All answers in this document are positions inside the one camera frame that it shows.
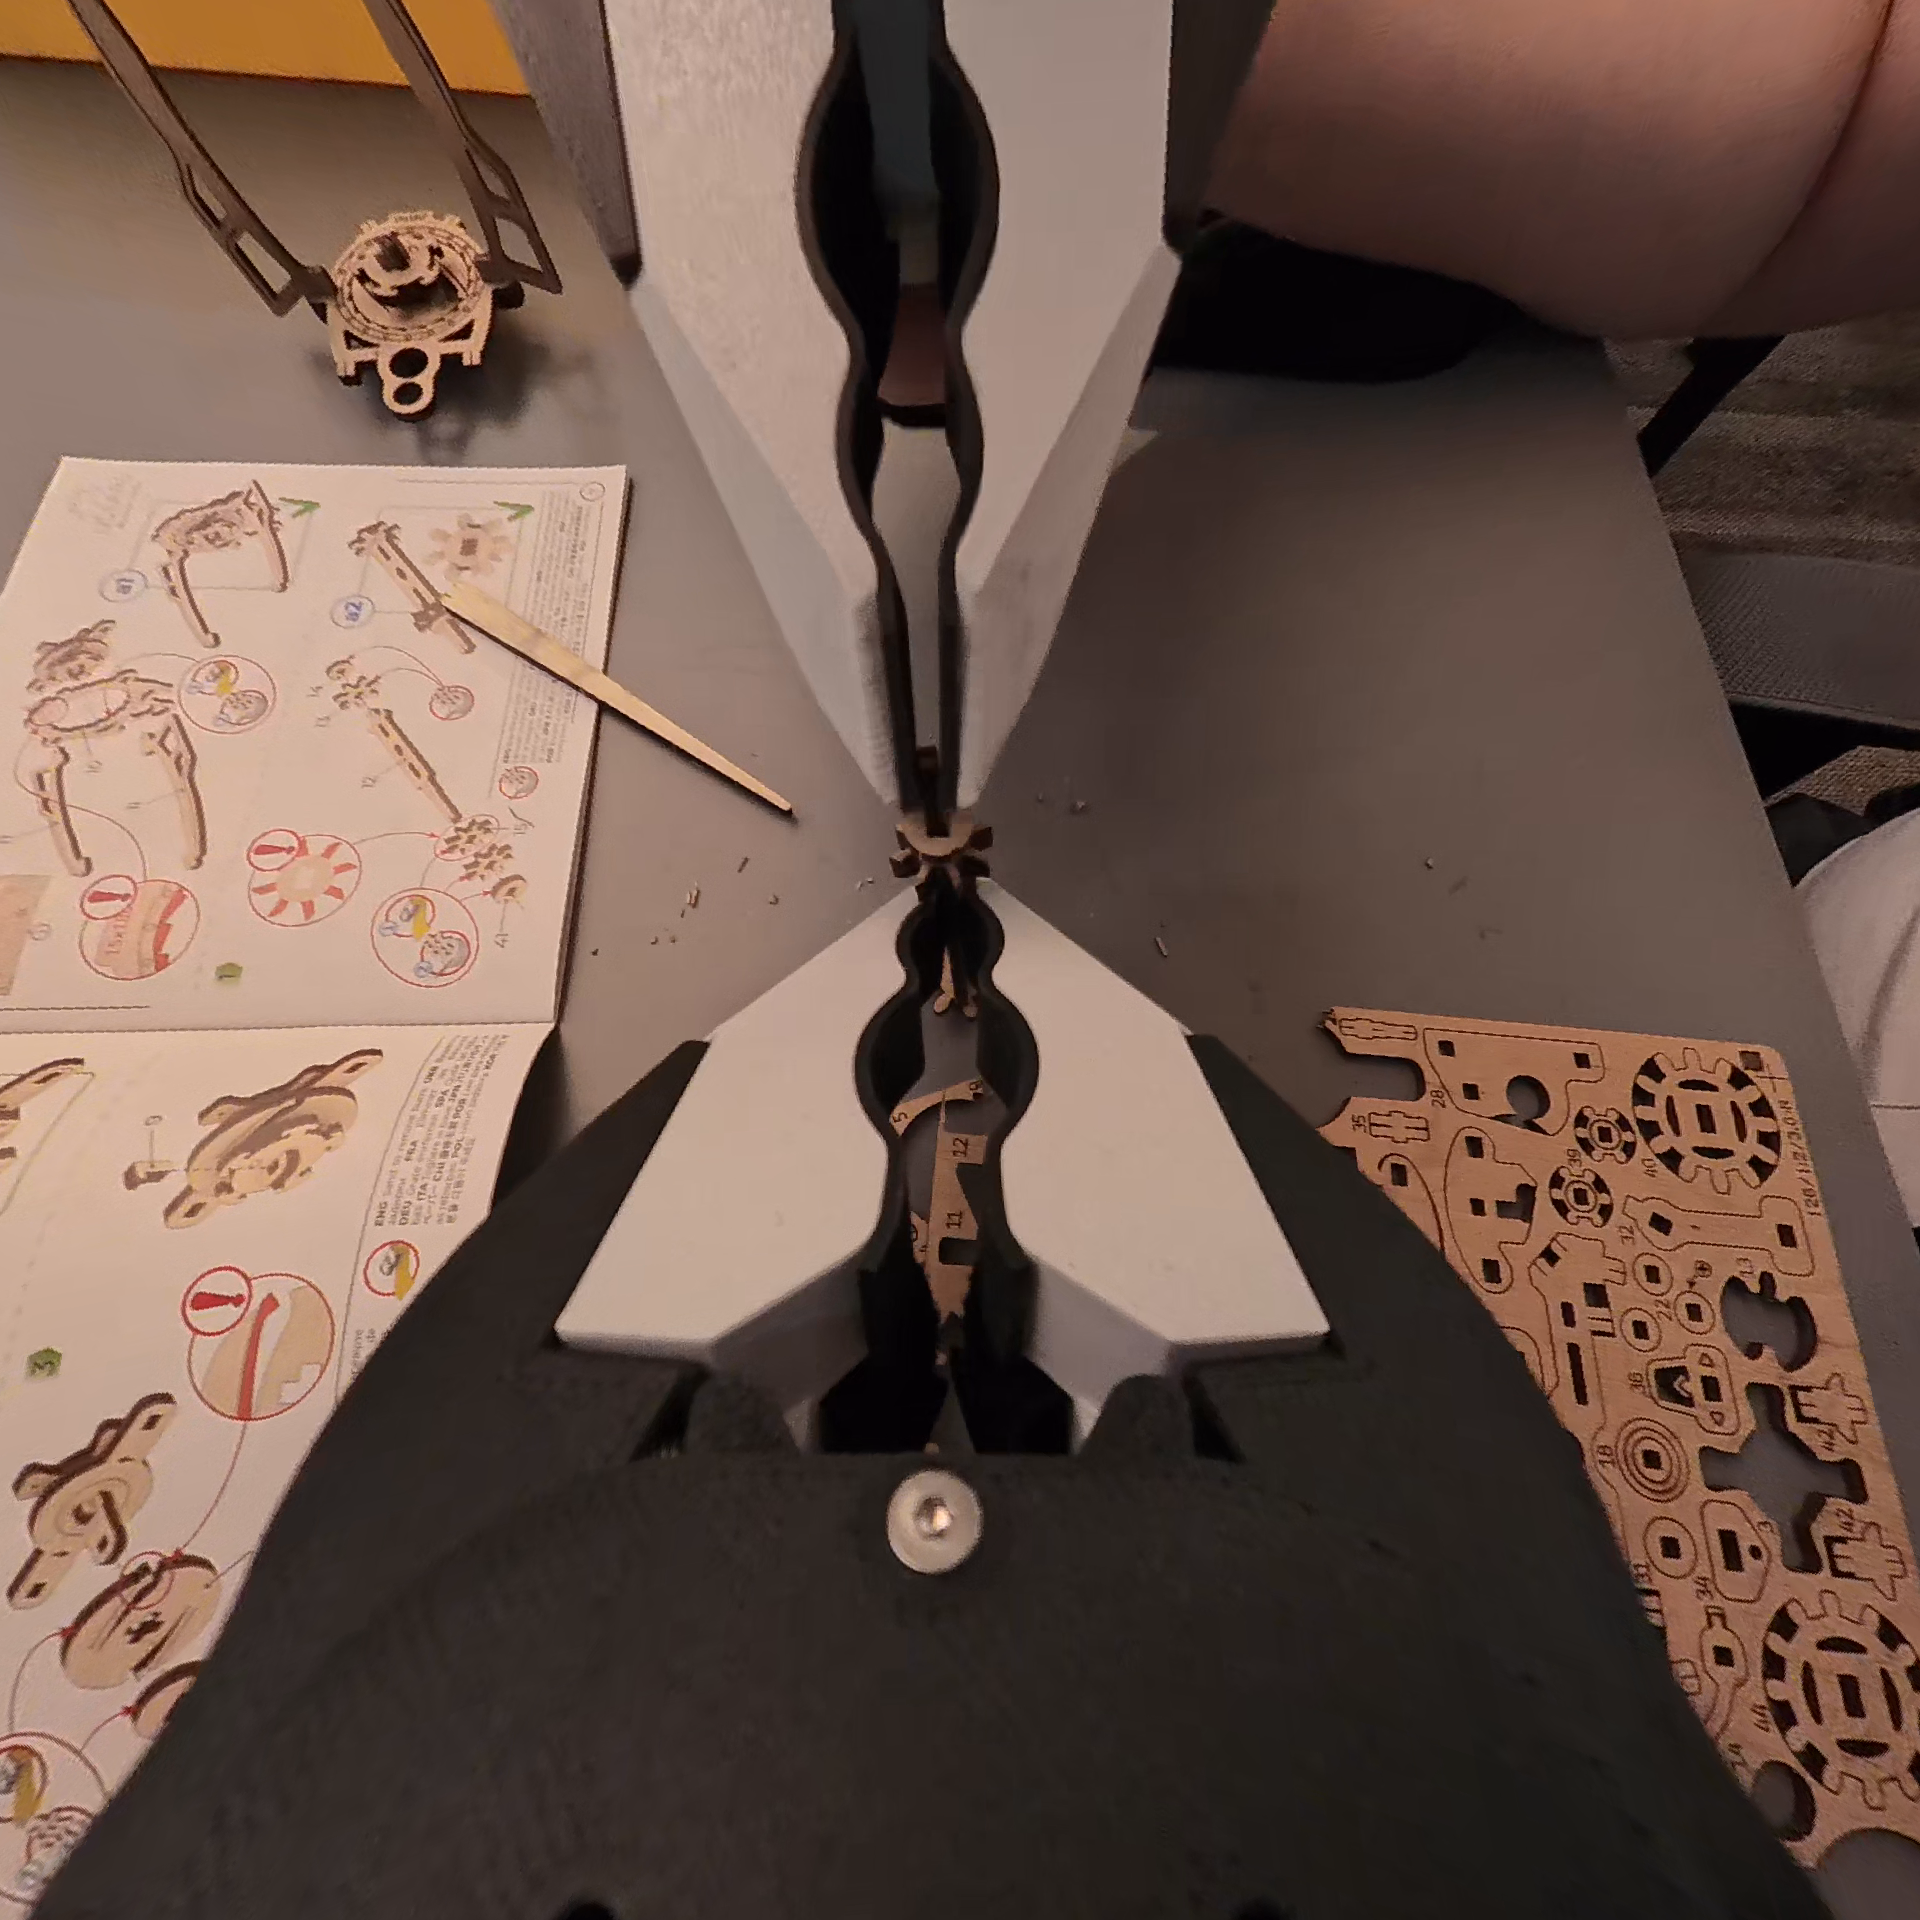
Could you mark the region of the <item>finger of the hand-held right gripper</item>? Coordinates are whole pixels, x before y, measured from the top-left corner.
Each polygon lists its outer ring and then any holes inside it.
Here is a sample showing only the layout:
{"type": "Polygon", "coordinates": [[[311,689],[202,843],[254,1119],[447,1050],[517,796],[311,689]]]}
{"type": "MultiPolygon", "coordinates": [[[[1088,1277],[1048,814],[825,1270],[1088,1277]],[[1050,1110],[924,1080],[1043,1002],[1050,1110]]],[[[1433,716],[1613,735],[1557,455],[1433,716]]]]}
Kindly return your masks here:
{"type": "Polygon", "coordinates": [[[832,732],[914,807],[909,648],[858,476],[873,381],[814,209],[854,46],[830,2],[607,2],[632,303],[832,732]]]}
{"type": "Polygon", "coordinates": [[[1164,241],[1169,2],[948,2],[996,209],[960,366],[979,480],[957,539],[957,796],[979,798],[1069,599],[1180,264],[1164,241]]]}

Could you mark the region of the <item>person's right forearm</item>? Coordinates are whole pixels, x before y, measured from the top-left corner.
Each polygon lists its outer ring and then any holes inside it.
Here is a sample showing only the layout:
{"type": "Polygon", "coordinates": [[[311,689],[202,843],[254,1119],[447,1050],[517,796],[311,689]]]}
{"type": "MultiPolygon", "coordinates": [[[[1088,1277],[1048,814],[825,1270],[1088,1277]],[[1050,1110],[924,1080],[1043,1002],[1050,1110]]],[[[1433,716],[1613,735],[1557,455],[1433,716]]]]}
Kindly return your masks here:
{"type": "Polygon", "coordinates": [[[1278,2],[1210,203],[1616,340],[1917,307],[1915,2],[1278,2]]]}

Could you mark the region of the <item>grey mesh chair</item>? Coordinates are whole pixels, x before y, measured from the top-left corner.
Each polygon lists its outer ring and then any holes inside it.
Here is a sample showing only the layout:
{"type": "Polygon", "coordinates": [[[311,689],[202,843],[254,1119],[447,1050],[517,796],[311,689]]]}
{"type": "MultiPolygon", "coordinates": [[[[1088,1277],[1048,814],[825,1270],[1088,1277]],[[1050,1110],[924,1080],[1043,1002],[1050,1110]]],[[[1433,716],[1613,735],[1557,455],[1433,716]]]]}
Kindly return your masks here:
{"type": "Polygon", "coordinates": [[[1681,550],[1693,614],[1732,703],[1917,728],[1917,571],[1681,550]]]}

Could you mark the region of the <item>wooden model with long arms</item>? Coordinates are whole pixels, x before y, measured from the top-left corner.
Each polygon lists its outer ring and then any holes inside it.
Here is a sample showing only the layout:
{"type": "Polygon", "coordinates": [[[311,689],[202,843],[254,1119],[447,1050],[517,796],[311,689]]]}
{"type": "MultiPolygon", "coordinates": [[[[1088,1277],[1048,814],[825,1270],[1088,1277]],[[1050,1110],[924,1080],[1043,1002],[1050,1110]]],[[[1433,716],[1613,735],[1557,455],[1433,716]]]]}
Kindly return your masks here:
{"type": "Polygon", "coordinates": [[[380,39],[435,123],[470,193],[479,233],[452,213],[396,212],[354,230],[330,269],[292,254],[230,183],[157,80],[108,2],[71,2],[131,106],[167,140],[181,196],[276,312],[307,303],[328,324],[342,383],[375,372],[385,406],[424,421],[435,406],[441,366],[484,357],[496,307],[517,307],[526,285],[562,294],[563,281],[511,166],[479,135],[406,2],[364,2],[380,39]]]}

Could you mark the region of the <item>small wooden gear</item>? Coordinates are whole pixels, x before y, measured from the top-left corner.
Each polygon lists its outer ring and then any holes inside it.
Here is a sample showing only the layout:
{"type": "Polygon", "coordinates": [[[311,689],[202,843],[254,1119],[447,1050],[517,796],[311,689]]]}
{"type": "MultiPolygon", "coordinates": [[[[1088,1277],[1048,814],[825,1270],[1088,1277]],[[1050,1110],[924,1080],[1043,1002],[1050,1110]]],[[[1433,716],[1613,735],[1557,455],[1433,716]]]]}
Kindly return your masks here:
{"type": "Polygon", "coordinates": [[[924,813],[906,813],[898,821],[898,852],[887,859],[893,875],[922,882],[944,873],[957,889],[988,875],[992,826],[975,821],[970,813],[952,813],[930,821],[924,813]]]}

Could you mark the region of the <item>pointed wooden stick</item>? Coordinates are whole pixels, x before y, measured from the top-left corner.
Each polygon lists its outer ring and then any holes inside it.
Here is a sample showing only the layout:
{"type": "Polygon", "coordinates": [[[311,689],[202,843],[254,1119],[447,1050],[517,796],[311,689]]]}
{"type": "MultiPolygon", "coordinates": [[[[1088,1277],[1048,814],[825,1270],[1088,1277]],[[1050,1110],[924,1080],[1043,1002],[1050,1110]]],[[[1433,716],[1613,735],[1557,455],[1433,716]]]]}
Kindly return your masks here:
{"type": "Polygon", "coordinates": [[[731,782],[734,787],[741,787],[748,796],[754,796],[758,803],[770,804],[772,813],[779,813],[779,814],[789,819],[789,821],[797,819],[793,803],[787,803],[765,782],[754,779],[748,769],[734,765],[717,746],[710,746],[708,742],[696,739],[693,732],[685,732],[682,726],[669,719],[659,707],[647,703],[640,694],[634,694],[632,689],[620,686],[607,672],[599,672],[588,657],[570,651],[562,639],[549,637],[543,628],[535,628],[532,623],[520,620],[507,604],[494,599],[489,594],[484,594],[484,590],[479,590],[471,584],[447,589],[441,604],[466,628],[474,628],[479,633],[489,637],[494,644],[500,644],[500,645],[511,648],[514,654],[539,666],[549,677],[559,677],[566,686],[574,686],[575,692],[584,692],[595,703],[625,716],[640,732],[651,732],[654,739],[659,739],[662,744],[674,746],[676,752],[696,761],[698,765],[704,765],[708,773],[720,776],[722,782],[731,782]]]}

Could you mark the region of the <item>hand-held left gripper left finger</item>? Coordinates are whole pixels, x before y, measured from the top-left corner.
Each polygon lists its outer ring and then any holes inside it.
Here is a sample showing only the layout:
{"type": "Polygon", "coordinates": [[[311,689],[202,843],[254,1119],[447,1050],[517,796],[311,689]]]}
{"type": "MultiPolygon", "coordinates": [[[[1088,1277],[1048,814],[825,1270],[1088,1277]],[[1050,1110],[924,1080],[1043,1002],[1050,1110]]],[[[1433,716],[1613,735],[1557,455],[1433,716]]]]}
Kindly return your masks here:
{"type": "Polygon", "coordinates": [[[917,905],[898,890],[708,1037],[554,1324],[563,1348],[741,1379],[825,1450],[821,1404],[866,1357],[858,1260],[890,1112],[924,1071],[917,905]]]}

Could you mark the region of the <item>laser-cut wooden parts sheet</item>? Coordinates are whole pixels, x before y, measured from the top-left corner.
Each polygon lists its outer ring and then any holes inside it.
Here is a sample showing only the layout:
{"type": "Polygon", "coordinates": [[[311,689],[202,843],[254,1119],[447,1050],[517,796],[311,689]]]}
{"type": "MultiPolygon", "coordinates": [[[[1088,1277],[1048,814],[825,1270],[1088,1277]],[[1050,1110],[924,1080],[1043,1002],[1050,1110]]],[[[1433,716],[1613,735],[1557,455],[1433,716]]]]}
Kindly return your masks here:
{"type": "Polygon", "coordinates": [[[1769,1046],[1334,1009],[1419,1095],[1323,1130],[1445,1253],[1584,1451],[1676,1682],[1789,1851],[1917,1836],[1917,1554],[1769,1046]]]}

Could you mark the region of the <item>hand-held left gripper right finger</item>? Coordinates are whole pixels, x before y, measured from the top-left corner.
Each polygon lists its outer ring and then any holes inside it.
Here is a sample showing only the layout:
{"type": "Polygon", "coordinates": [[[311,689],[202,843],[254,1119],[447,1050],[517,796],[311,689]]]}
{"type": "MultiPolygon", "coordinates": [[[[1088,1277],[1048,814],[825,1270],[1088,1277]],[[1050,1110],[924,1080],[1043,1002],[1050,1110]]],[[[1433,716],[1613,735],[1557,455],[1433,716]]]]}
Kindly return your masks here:
{"type": "Polygon", "coordinates": [[[1067,1442],[1127,1379],[1311,1353],[1328,1316],[1188,1032],[1001,886],[975,1053],[1000,1102],[979,1230],[1067,1442]]]}

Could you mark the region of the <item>open instruction booklet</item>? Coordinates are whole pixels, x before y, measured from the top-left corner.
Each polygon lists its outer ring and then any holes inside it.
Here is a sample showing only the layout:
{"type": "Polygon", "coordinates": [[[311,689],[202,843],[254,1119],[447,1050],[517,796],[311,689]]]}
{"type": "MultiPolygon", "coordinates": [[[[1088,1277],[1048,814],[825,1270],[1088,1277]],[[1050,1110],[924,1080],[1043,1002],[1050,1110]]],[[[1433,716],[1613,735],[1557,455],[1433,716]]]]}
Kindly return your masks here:
{"type": "Polygon", "coordinates": [[[4,589],[4,1915],[484,1218],[562,1009],[622,469],[64,460],[4,589]]]}

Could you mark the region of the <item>thin wooden axle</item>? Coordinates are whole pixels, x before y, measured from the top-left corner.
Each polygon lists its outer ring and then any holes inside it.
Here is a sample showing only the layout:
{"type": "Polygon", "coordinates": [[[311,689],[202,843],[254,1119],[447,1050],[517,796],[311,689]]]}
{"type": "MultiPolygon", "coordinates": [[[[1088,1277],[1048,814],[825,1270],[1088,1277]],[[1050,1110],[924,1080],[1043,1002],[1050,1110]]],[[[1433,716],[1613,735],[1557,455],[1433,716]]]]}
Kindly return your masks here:
{"type": "MultiPolygon", "coordinates": [[[[944,765],[940,751],[934,744],[917,746],[917,796],[918,813],[930,821],[952,814],[952,804],[944,798],[944,765]]],[[[940,905],[940,984],[930,998],[934,1017],[961,1015],[965,1019],[977,1019],[977,984],[970,961],[961,945],[961,918],[960,905],[975,897],[975,886],[957,889],[944,873],[924,875],[918,890],[934,889],[934,900],[940,905]]]]}

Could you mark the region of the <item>yellow plastic bin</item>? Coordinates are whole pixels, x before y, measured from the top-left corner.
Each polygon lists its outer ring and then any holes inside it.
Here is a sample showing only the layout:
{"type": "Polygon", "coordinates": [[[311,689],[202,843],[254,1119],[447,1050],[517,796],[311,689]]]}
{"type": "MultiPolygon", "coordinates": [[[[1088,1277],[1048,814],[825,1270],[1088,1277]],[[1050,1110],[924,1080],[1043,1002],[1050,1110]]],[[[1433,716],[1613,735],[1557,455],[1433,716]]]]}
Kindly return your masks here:
{"type": "MultiPolygon", "coordinates": [[[[402,84],[362,2],[114,2],[161,72],[402,84]]],[[[489,2],[412,2],[452,89],[526,95],[489,2]]]]}

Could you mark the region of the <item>black stand leg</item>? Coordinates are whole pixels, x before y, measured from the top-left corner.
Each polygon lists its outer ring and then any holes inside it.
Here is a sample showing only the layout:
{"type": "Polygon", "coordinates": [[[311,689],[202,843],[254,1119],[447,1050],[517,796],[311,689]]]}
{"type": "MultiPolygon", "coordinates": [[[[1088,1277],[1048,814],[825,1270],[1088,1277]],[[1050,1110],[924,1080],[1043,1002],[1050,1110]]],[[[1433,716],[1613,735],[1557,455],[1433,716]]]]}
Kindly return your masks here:
{"type": "Polygon", "coordinates": [[[1746,383],[1785,334],[1693,337],[1683,343],[1688,374],[1640,431],[1648,477],[1658,477],[1693,431],[1746,383]]]}

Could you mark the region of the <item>small wooden parts strip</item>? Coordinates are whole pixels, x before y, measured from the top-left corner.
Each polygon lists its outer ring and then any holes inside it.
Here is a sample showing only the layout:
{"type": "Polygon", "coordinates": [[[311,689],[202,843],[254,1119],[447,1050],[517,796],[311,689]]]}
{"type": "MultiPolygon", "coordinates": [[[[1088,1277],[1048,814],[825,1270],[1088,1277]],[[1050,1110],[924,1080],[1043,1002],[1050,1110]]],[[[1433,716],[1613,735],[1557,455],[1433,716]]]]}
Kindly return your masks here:
{"type": "Polygon", "coordinates": [[[938,1316],[934,1357],[940,1370],[950,1367],[961,1332],[977,1262],[977,1212],[961,1175],[987,1163],[988,1144],[987,1120],[965,1114],[957,1120],[950,1112],[975,1110],[987,1095],[988,1080],[975,1075],[940,1091],[909,1094],[887,1114],[898,1140],[906,1140],[924,1114],[934,1119],[927,1197],[922,1210],[909,1203],[909,1238],[938,1316]]]}

